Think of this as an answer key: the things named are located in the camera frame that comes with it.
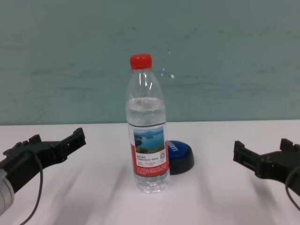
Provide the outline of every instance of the table surface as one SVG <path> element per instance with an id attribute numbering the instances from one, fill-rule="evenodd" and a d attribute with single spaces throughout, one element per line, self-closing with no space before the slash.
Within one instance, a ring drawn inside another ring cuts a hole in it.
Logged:
<path id="1" fill-rule="evenodd" d="M 278 150 L 281 138 L 300 143 L 300 120 L 168 123 L 169 140 L 188 143 L 195 166 L 171 176 L 168 190 L 157 194 L 135 187 L 126 124 L 2 126 L 1 149 L 35 134 L 62 140 L 78 127 L 87 145 L 44 170 L 41 202 L 29 225 L 299 224 L 284 185 L 233 162 L 233 145 L 240 140 L 263 154 Z M 1 225 L 18 225 L 31 213 L 38 184 L 37 175 L 16 193 Z"/>

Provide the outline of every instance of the bottle base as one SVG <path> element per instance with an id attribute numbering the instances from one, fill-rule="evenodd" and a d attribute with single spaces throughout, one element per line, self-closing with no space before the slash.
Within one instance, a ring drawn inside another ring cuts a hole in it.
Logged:
<path id="1" fill-rule="evenodd" d="M 165 190 L 169 185 L 170 171 L 157 177 L 142 177 L 135 174 L 136 186 L 144 193 L 157 193 Z"/>

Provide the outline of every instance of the black cable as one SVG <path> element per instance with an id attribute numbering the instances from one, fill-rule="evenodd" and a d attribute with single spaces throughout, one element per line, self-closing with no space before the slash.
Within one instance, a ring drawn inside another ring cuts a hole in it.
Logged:
<path id="1" fill-rule="evenodd" d="M 43 166 L 41 163 L 41 160 L 39 160 L 39 158 L 37 157 L 36 153 L 34 153 L 33 151 L 29 151 L 31 154 L 33 154 L 35 161 L 38 164 L 39 167 L 39 171 L 40 171 L 40 183 L 39 183 L 39 190 L 38 190 L 38 196 L 37 196 L 37 202 L 36 205 L 32 211 L 32 213 L 29 215 L 29 217 L 22 222 L 20 225 L 24 225 L 26 224 L 34 215 L 34 213 L 36 212 L 37 208 L 38 208 L 38 204 L 39 204 L 39 200 L 41 199 L 41 195 L 42 195 L 42 188 L 43 188 Z"/>
<path id="2" fill-rule="evenodd" d="M 291 202 L 294 204 L 294 206 L 300 211 L 300 206 L 293 200 L 290 191 L 289 191 L 289 186 L 291 184 L 291 181 L 293 180 L 295 173 L 300 170 L 300 165 L 297 166 L 295 169 L 293 169 L 290 174 L 287 176 L 286 180 L 285 180 L 285 191 L 287 196 L 289 197 L 289 199 L 291 200 Z"/>

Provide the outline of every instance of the qr code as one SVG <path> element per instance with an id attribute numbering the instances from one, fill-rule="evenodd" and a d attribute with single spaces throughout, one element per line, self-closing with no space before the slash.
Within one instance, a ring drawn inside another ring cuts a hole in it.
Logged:
<path id="1" fill-rule="evenodd" d="M 165 151 L 160 153 L 160 159 L 163 159 L 163 158 L 165 158 Z"/>

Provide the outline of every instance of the blue cap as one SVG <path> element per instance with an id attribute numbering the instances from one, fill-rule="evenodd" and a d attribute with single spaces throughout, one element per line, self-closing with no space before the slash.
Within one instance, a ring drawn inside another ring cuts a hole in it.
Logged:
<path id="1" fill-rule="evenodd" d="M 190 146 L 179 141 L 168 141 L 170 174 L 180 174 L 194 165 L 194 155 Z"/>

